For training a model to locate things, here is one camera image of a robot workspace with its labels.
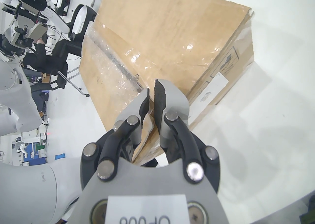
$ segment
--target person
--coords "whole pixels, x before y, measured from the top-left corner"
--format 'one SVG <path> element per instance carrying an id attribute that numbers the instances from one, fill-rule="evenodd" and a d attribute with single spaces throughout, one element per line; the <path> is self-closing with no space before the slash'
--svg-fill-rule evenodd
<path id="1" fill-rule="evenodd" d="M 36 41 L 35 53 L 26 53 L 23 59 L 23 66 L 30 70 L 54 75 L 57 71 L 62 71 L 64 63 L 68 58 L 68 54 L 74 54 L 81 57 L 81 49 L 72 47 L 68 40 L 61 40 L 56 43 L 52 55 L 46 55 L 45 43 L 42 39 Z"/>

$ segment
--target white floor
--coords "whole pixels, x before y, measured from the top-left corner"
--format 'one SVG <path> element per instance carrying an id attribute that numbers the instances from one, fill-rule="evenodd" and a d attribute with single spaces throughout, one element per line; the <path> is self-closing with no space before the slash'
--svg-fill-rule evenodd
<path id="1" fill-rule="evenodd" d="M 243 224 L 315 190 L 315 1 L 229 1 L 255 11 L 256 62 L 194 133 L 219 151 L 218 196 L 230 223 Z M 86 91 L 79 76 L 73 81 Z M 48 161 L 80 156 L 105 132 L 90 98 L 69 84 L 50 93 L 48 110 Z M 298 223 L 298 213 L 282 223 Z"/>

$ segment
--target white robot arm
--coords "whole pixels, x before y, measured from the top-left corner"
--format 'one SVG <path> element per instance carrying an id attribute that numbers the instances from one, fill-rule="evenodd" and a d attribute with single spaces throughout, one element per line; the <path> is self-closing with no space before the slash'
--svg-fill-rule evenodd
<path id="1" fill-rule="evenodd" d="M 47 31 L 45 25 L 36 24 L 39 11 L 45 9 L 47 3 L 38 0 L 32 7 L 30 1 L 19 2 L 15 19 L 0 39 L 0 104 L 11 109 L 10 113 L 0 114 L 0 136 L 28 132 L 42 123 L 22 61 L 25 49 Z"/>
<path id="2" fill-rule="evenodd" d="M 10 108 L 0 113 L 0 136 L 28 132 L 42 123 L 22 62 L 25 49 L 47 31 L 46 25 L 36 23 L 47 3 L 46 0 L 10 3 L 15 1 L 18 1 L 15 18 L 0 37 L 0 104 Z M 30 152 L 25 145 L 16 148 L 23 153 L 21 156 Z M 32 167 L 0 163 L 0 172 L 1 224 L 55 224 L 82 193 L 80 158 Z"/>

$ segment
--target screw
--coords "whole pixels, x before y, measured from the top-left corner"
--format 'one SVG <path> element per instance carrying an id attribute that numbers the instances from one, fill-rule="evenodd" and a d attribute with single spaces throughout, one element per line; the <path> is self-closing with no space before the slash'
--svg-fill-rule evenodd
<path id="1" fill-rule="evenodd" d="M 136 115 L 131 115 L 127 118 L 127 123 L 130 126 L 134 126 L 139 122 L 139 118 Z"/>
<path id="2" fill-rule="evenodd" d="M 95 143 L 87 144 L 87 145 L 83 148 L 83 154 L 84 154 L 86 157 L 90 157 L 90 156 L 92 156 L 93 154 L 95 154 L 96 149 L 97 149 L 97 146 L 96 146 Z"/>
<path id="3" fill-rule="evenodd" d="M 169 121 L 175 121 L 178 118 L 178 115 L 174 111 L 167 111 L 165 117 Z"/>
<path id="4" fill-rule="evenodd" d="M 191 162 L 187 165 L 186 172 L 188 177 L 196 182 L 199 182 L 203 179 L 205 173 L 202 166 L 197 162 Z"/>
<path id="5" fill-rule="evenodd" d="M 219 157 L 218 151 L 213 146 L 206 146 L 206 155 L 211 160 L 214 161 Z"/>
<path id="6" fill-rule="evenodd" d="M 205 224 L 207 215 L 202 206 L 196 202 L 188 203 L 188 215 L 190 224 Z"/>
<path id="7" fill-rule="evenodd" d="M 107 180 L 112 176 L 114 170 L 114 163 L 111 160 L 104 160 L 98 165 L 96 173 L 100 180 Z"/>
<path id="8" fill-rule="evenodd" d="M 122 120 L 118 120 L 115 124 L 114 124 L 114 131 L 116 132 L 117 129 L 122 125 L 123 121 Z"/>

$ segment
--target plastic wrap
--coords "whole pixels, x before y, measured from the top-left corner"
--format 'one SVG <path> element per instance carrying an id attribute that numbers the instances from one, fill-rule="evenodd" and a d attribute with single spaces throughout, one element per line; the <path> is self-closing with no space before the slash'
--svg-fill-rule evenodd
<path id="1" fill-rule="evenodd" d="M 84 36 L 80 72 L 107 131 L 113 128 L 119 113 L 143 90 L 115 52 L 99 37 L 92 23 Z M 144 119 L 142 142 L 134 158 L 153 129 L 153 120 L 149 114 Z"/>

